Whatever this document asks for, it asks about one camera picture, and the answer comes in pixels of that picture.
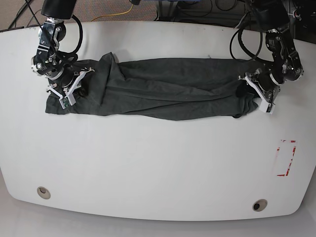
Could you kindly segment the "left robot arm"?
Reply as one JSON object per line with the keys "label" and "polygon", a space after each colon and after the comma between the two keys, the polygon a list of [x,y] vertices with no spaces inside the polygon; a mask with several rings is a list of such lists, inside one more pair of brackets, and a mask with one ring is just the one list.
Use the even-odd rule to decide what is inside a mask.
{"label": "left robot arm", "polygon": [[[290,20],[280,0],[246,0],[245,3],[255,20],[241,21],[234,36],[237,36],[240,47],[250,57],[249,61],[257,61],[264,66],[259,75],[252,73],[255,85],[262,92],[273,93],[287,80],[295,81],[303,74],[303,66],[289,29]],[[242,41],[244,29],[254,23],[258,24],[260,32],[259,48],[255,54]]]}

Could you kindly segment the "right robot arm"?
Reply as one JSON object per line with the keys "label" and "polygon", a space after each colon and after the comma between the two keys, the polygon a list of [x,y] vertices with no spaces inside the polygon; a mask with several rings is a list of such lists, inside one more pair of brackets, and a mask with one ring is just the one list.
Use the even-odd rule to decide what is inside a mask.
{"label": "right robot arm", "polygon": [[[75,0],[45,0],[41,15],[46,17],[39,25],[39,45],[32,58],[32,70],[38,76],[44,76],[57,92],[63,94],[70,88],[81,72],[88,68],[77,62],[78,51],[83,41],[83,28],[80,20],[74,16]],[[74,50],[64,52],[59,49],[60,41],[66,36],[65,20],[73,19],[79,27],[79,40]]]}

